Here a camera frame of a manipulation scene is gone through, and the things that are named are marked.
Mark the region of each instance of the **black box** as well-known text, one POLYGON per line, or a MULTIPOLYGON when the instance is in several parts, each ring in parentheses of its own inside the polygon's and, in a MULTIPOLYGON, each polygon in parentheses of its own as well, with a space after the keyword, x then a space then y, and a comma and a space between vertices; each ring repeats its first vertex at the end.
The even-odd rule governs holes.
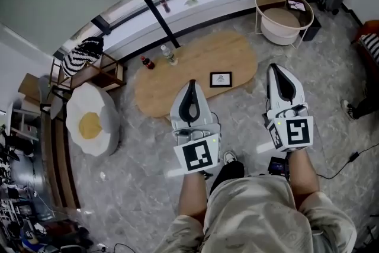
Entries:
MULTIPOLYGON (((307 33, 305 34, 303 41, 311 41, 317 34, 317 32, 321 29, 321 23, 319 23, 319 20, 314 16, 313 22, 308 28, 307 33)), ((300 31, 299 35, 302 36, 304 33, 304 30, 300 31)))

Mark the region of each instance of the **zebra print cushion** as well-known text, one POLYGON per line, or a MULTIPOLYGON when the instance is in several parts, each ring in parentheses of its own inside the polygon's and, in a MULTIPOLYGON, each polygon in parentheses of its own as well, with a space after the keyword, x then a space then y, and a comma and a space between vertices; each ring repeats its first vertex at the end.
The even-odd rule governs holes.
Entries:
POLYGON ((67 77, 74 76, 86 62, 93 63, 102 55, 104 40, 101 37, 90 37, 79 43, 62 61, 62 68, 67 77))
POLYGON ((361 36, 361 43, 371 53, 374 60, 379 63, 379 37, 375 33, 361 36))

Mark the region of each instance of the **marble floor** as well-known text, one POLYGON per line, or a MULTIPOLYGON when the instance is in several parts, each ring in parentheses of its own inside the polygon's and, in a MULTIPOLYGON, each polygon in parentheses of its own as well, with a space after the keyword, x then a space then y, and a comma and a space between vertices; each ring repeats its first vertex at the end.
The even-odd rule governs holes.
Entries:
MULTIPOLYGON (((247 174, 266 172, 275 153, 256 154, 255 146, 269 141, 261 114, 266 103, 266 69, 272 62, 283 65, 300 81, 310 112, 314 115, 314 145, 308 148, 316 171, 331 176, 349 155, 379 142, 378 115, 349 121, 340 108, 340 99, 355 103, 363 98, 364 67, 350 40, 358 25, 341 11, 326 15, 313 6, 322 24, 317 36, 298 50, 276 46, 262 35, 254 34, 255 15, 245 15, 211 25, 180 37, 181 44, 208 33, 235 30, 249 40, 258 55, 258 71, 253 91, 236 88, 209 100, 217 113, 222 132, 221 146, 233 149, 246 166, 247 174)), ((160 56, 159 48, 146 54, 160 56)), ((126 63, 127 85, 111 93, 121 117, 121 144, 108 157, 85 155, 70 142, 70 154, 76 189, 82 209, 71 217, 87 227, 95 242, 113 248, 117 242, 136 252, 151 252, 175 218, 182 177, 166 177, 179 163, 172 147, 171 126, 164 119, 144 116, 134 99, 136 71, 142 65, 138 57, 126 63)), ((349 164, 336 178, 320 179, 322 190, 356 224, 358 242, 364 241, 368 224, 379 219, 378 148, 371 149, 349 164)), ((220 168, 212 172, 217 174, 220 168)), ((208 180, 208 189, 214 178, 208 180)), ((127 248, 118 247, 117 252, 127 248)))

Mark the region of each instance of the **short sleeve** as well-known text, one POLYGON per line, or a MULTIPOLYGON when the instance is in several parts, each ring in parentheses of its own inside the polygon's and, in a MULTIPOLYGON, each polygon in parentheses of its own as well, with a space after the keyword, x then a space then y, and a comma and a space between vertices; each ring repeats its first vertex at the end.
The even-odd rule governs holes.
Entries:
POLYGON ((311 228, 319 229, 329 241, 333 252, 352 252, 356 229, 352 220, 322 192, 308 196, 299 211, 308 218, 311 228))
POLYGON ((196 219, 179 215, 170 225, 155 253, 196 252, 203 241, 203 227, 196 219))

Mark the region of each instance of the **oval wooden coffee table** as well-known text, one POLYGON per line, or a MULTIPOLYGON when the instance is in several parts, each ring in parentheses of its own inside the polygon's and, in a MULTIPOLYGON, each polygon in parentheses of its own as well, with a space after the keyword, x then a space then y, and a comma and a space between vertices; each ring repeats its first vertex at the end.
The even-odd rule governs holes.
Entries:
POLYGON ((250 81, 258 67, 256 54, 247 39, 234 31, 221 31, 192 41, 174 51, 178 64, 171 66, 163 57, 154 60, 153 70, 137 72, 135 94, 141 112, 163 117, 170 113, 180 89, 191 79, 201 85, 206 98, 221 94, 250 81), (232 72, 232 87, 210 88, 211 72, 232 72))

